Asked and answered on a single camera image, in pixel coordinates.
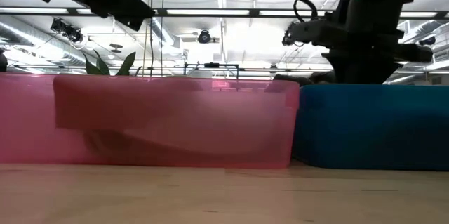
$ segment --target green plant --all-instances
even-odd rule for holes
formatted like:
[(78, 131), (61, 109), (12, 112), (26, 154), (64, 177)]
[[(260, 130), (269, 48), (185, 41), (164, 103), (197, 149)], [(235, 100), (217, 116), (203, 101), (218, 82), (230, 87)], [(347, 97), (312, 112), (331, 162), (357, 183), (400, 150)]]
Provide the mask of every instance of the green plant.
[[(109, 68), (106, 65), (106, 63), (103, 61), (103, 59), (100, 57), (100, 54), (95, 51), (95, 53), (98, 56), (97, 59), (97, 65), (94, 66), (89, 60), (87, 59), (87, 56), (83, 53), (84, 58), (86, 59), (86, 72), (87, 74), (101, 74), (101, 75), (110, 75)], [(126, 56), (123, 64), (120, 67), (119, 72), (117, 72), (116, 76), (129, 76), (130, 68), (133, 66), (135, 60), (135, 52), (129, 54)]]

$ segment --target blue container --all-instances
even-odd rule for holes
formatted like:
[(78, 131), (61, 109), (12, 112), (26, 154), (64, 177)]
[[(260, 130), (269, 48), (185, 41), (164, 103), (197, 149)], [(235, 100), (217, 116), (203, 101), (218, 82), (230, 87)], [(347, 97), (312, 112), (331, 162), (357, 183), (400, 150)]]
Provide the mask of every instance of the blue container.
[(293, 156), (323, 168), (449, 171), (449, 87), (305, 86)]

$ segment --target wooden table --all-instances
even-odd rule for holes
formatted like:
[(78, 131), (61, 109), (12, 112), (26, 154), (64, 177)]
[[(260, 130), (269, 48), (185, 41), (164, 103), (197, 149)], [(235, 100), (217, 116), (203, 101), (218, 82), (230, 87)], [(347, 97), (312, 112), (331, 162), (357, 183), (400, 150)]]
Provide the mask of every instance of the wooden table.
[(3, 164), (0, 223), (449, 223), (449, 173)]

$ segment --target ceiling light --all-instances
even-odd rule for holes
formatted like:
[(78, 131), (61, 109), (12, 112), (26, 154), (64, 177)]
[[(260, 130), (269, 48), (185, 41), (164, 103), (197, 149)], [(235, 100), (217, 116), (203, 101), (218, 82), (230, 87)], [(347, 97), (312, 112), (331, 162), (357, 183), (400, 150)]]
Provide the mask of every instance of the ceiling light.
[(249, 10), (232, 10), (232, 9), (217, 9), (217, 10), (167, 10), (168, 14), (185, 14), (185, 15), (249, 15)]
[(449, 67), (449, 60), (444, 60), (441, 62), (435, 62), (433, 64), (427, 65), (425, 67), (426, 70), (437, 70), (437, 69), (441, 69), (444, 67)]
[(70, 58), (61, 58), (61, 59), (47, 59), (50, 62), (69, 62)]
[(113, 64), (113, 65), (122, 65), (123, 64), (123, 61), (122, 60), (113, 60), (113, 61), (111, 61), (111, 63)]
[(397, 74), (424, 74), (425, 72), (423, 71), (414, 71), (414, 70), (396, 70), (394, 73)]
[(400, 77), (400, 78), (398, 78), (398, 79), (388, 81), (388, 82), (386, 82), (386, 84), (395, 84), (395, 83), (399, 83), (399, 82), (405, 81), (405, 80), (407, 80), (407, 79), (411, 79), (411, 78), (413, 78), (413, 77), (414, 77), (414, 76)]
[(30, 7), (0, 7), (0, 13), (48, 13), (48, 14), (68, 14), (65, 8), (30, 8)]
[[(325, 11), (318, 11), (318, 16), (324, 16)], [(295, 12), (293, 10), (262, 10), (260, 15), (268, 16), (292, 16), (295, 17)], [(298, 14), (302, 17), (311, 17), (311, 11), (298, 11)]]
[(16, 67), (15, 69), (21, 70), (23, 72), (32, 73), (32, 74), (44, 74), (44, 72), (42, 72), (41, 70), (36, 70), (36, 69), (32, 69), (32, 68), (23, 69), (23, 68)]
[(201, 33), (198, 37), (198, 42), (200, 44), (208, 44), (211, 40), (209, 30), (201, 30)]
[(436, 12), (402, 12), (401, 18), (430, 18), (435, 15)]
[(77, 9), (76, 11), (79, 14), (92, 14), (92, 11), (90, 9)]
[(449, 74), (449, 71), (447, 71), (447, 70), (434, 70), (434, 71), (430, 71), (430, 72), (427, 72), (427, 73), (429, 73), (429, 74)]
[(55, 65), (54, 63), (48, 62), (45, 59), (37, 58), (35, 56), (23, 53), (22, 51), (19, 51), (16, 49), (11, 49), (9, 51), (5, 51), (4, 55), (9, 60), (14, 60), (14, 61), (21, 62), (21, 63), (27, 64), (27, 65), (47, 65), (47, 66)]

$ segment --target ceiling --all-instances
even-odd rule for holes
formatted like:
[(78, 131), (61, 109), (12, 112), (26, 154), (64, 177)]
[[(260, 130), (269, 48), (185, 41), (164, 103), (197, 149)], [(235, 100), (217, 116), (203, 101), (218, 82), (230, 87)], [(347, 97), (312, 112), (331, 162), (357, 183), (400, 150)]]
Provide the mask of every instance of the ceiling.
[[(154, 8), (292, 8), (292, 0), (145, 0), (152, 1)], [(312, 0), (320, 9), (334, 9), (338, 0)], [(83, 7), (70, 0), (51, 0), (49, 4), (41, 0), (0, 0), (2, 6), (33, 6), (33, 7)], [(449, 11), (449, 0), (415, 0), (414, 3), (404, 7), (410, 11)], [(51, 16), (21, 15), (15, 18), (26, 22), (34, 28), (50, 35), (54, 35), (49, 27), (53, 21)], [(135, 66), (151, 62), (151, 46), (149, 45), (149, 32), (143, 25), (136, 32), (119, 23), (114, 24), (112, 18), (99, 17), (64, 17), (67, 23), (82, 29), (83, 34), (95, 42), (95, 50), (105, 57), (109, 64), (120, 64), (126, 55), (137, 53)], [(242, 67), (269, 67), (276, 63), (280, 67), (299, 69), (328, 69), (330, 65), (321, 57), (323, 48), (306, 44), (302, 48), (295, 46), (284, 47), (281, 39), (285, 28), (294, 19), (289, 18), (163, 18), (159, 21), (171, 35), (181, 37), (184, 41), (182, 49), (188, 50), (188, 61), (215, 62), (227, 61), (238, 63)], [(212, 37), (223, 41), (221, 44), (198, 44), (194, 39), (202, 29), (208, 29)], [(64, 37), (56, 36), (64, 42)], [(111, 43), (121, 44), (121, 53), (112, 53)], [(159, 40), (153, 40), (154, 57), (162, 58), (165, 66), (181, 65), (184, 61), (182, 53), (175, 53), (169, 48), (159, 49)]]

